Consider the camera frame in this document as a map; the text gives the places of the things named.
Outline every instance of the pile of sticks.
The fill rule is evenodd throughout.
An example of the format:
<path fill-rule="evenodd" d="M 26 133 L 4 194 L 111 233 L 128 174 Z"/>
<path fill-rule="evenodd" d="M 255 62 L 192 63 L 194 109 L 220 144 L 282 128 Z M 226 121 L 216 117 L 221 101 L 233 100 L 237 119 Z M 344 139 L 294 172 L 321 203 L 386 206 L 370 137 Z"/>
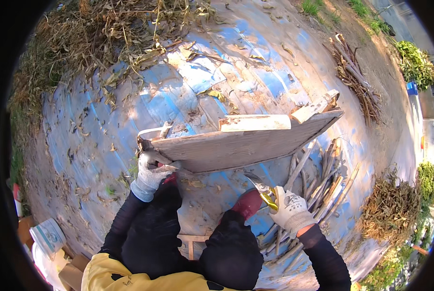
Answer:
<path fill-rule="evenodd" d="M 337 61 L 337 77 L 358 96 L 367 126 L 371 126 L 371 120 L 377 124 L 385 124 L 381 119 L 381 95 L 372 89 L 362 74 L 361 67 L 356 59 L 356 50 L 358 48 L 355 48 L 353 51 L 341 33 L 336 34 L 335 38 L 341 44 L 340 48 L 332 38 L 329 40 L 334 51 L 332 52 L 326 46 L 324 47 Z"/>
<path fill-rule="evenodd" d="M 306 187 L 308 177 L 306 172 L 303 170 L 303 166 L 316 143 L 317 141 L 313 140 L 308 144 L 301 160 L 298 161 L 296 154 L 293 155 L 290 164 L 288 182 L 284 185 L 284 190 L 291 190 L 295 178 L 299 173 L 301 173 L 303 185 L 302 197 L 307 201 L 308 210 L 313 214 L 314 219 L 319 222 L 320 226 L 322 226 L 332 214 L 336 214 L 336 216 L 338 215 L 336 210 L 347 196 L 348 191 L 358 174 L 359 164 L 354 168 L 345 188 L 342 191 L 342 182 L 344 181 L 344 178 L 340 175 L 340 167 L 342 165 L 340 139 L 334 139 L 328 150 L 325 152 L 322 151 L 322 147 L 319 145 L 322 159 L 322 173 L 320 177 L 314 177 L 311 183 L 309 183 L 309 187 Z M 289 237 L 289 232 L 283 230 L 277 224 L 274 224 L 265 235 L 258 236 L 258 240 L 260 242 L 264 241 L 264 239 L 270 236 L 275 230 L 278 230 L 277 235 L 274 236 L 275 239 L 272 242 L 263 245 L 260 251 L 266 256 L 270 255 L 273 251 L 275 252 L 276 258 L 264 263 L 267 267 L 279 264 L 281 265 L 285 260 L 293 258 L 290 265 L 288 265 L 283 271 L 283 276 L 285 276 L 301 257 L 302 252 L 300 250 L 303 245 L 297 238 L 291 239 Z M 288 248 L 286 251 L 280 254 L 279 250 L 287 245 Z"/>

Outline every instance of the person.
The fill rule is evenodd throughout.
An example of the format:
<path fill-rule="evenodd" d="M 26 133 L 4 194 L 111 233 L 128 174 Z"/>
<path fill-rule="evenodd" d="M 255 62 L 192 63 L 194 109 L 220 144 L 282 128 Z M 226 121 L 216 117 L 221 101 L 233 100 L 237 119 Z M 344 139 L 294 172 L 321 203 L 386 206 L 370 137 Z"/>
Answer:
<path fill-rule="evenodd" d="M 102 290 L 252 290 L 264 262 L 251 226 L 244 222 L 261 207 L 252 189 L 226 211 L 199 260 L 181 255 L 177 210 L 182 198 L 175 174 L 149 170 L 141 154 L 138 178 L 105 237 L 83 273 L 83 291 Z M 275 188 L 279 205 L 271 212 L 275 223 L 297 237 L 313 264 L 319 290 L 350 290 L 342 257 L 320 232 L 306 201 L 282 187 Z"/>

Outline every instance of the yellow shear handle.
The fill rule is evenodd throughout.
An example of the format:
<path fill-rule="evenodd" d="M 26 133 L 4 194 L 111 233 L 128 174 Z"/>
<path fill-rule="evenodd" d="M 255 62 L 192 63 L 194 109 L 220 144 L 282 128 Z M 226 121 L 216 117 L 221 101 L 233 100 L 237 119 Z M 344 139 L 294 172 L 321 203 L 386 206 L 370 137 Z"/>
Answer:
<path fill-rule="evenodd" d="M 278 211 L 278 206 L 277 204 L 275 204 L 274 201 L 272 201 L 272 198 L 266 193 L 266 192 L 262 192 L 259 193 L 261 195 L 262 200 L 264 200 L 264 202 L 266 202 L 266 204 L 272 208 L 275 211 Z"/>

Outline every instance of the blue container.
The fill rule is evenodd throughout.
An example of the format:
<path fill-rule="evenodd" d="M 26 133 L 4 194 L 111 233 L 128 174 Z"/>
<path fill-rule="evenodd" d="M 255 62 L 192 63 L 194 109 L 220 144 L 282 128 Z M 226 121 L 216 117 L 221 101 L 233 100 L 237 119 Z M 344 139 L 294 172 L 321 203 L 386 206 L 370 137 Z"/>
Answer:
<path fill-rule="evenodd" d="M 406 92 L 408 93 L 408 96 L 418 95 L 418 86 L 416 86 L 414 81 L 406 83 Z"/>

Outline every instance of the gloved hand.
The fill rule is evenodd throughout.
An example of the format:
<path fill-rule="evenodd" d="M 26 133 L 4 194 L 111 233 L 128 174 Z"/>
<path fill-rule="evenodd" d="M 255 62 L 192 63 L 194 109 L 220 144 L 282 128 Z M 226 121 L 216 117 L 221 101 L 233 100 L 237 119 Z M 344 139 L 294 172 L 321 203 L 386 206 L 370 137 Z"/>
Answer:
<path fill-rule="evenodd" d="M 290 238 L 295 238 L 298 230 L 310 224 L 315 224 L 313 215 L 307 210 L 306 200 L 301 196 L 285 192 L 280 186 L 275 187 L 278 211 L 270 209 L 269 215 L 273 221 L 290 233 Z"/>
<path fill-rule="evenodd" d="M 135 179 L 130 189 L 133 194 L 141 201 L 151 202 L 154 198 L 154 193 L 159 188 L 160 182 L 168 175 L 172 174 L 171 171 L 153 173 L 148 169 L 149 158 L 146 154 L 141 154 L 138 160 L 138 178 Z"/>

